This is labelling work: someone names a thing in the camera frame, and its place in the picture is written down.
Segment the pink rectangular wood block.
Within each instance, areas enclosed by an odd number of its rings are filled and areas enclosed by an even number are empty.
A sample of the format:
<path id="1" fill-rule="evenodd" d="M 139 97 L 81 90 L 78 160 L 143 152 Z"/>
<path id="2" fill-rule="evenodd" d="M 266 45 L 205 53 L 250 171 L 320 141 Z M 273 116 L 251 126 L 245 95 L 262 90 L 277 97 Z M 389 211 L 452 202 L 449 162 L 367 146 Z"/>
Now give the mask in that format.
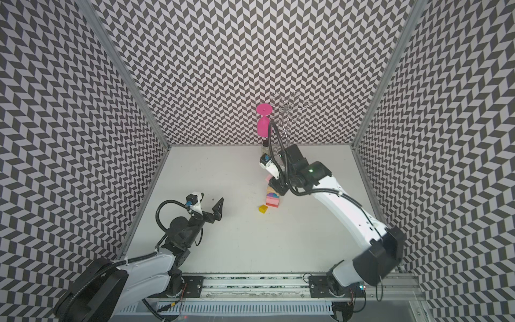
<path id="1" fill-rule="evenodd" d="M 273 197 L 266 197 L 266 204 L 267 205 L 279 205 L 279 199 L 273 198 Z"/>

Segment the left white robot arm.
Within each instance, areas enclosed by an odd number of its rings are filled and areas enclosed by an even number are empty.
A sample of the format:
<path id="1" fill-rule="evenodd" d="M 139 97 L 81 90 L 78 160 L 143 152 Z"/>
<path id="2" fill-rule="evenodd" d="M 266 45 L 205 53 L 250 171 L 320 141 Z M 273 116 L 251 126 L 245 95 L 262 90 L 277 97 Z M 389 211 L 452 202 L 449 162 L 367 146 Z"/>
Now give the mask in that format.
<path id="1" fill-rule="evenodd" d="M 185 280 L 181 266 L 192 246 L 202 242 L 204 225 L 222 220 L 224 204 L 220 199 L 211 211 L 204 211 L 203 197 L 202 193 L 191 193 L 183 203 L 162 202 L 155 220 L 164 234 L 153 251 L 118 262 L 94 260 L 58 300 L 54 316 L 59 321 L 108 321 L 122 309 L 142 301 L 160 318 L 148 297 L 164 295 L 181 301 L 189 287 L 199 287 L 202 280 Z"/>

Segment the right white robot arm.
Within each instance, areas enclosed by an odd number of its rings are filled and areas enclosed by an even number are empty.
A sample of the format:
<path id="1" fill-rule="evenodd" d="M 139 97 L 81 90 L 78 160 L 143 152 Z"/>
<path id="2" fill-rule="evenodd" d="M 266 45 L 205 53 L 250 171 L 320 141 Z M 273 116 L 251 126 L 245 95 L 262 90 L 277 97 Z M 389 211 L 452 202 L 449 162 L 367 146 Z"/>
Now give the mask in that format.
<path id="1" fill-rule="evenodd" d="M 358 246 L 352 260 L 336 263 L 327 273 L 334 297 L 344 297 L 360 282 L 378 286 L 401 262 L 406 236 L 367 213 L 321 162 L 308 163 L 295 144 L 279 155 L 263 154 L 260 166 L 270 174 L 268 184 L 279 195 L 313 196 L 346 227 Z"/>

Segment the natural wood block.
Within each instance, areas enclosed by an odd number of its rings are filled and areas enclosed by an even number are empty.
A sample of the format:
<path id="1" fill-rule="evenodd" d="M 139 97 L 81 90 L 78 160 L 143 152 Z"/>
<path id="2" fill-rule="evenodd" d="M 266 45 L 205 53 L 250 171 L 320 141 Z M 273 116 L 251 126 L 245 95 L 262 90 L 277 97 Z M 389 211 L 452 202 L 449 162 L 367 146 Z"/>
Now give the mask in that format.
<path id="1" fill-rule="evenodd" d="M 267 187 L 266 193 L 267 194 L 274 193 L 276 195 L 279 195 L 279 193 L 270 186 Z"/>

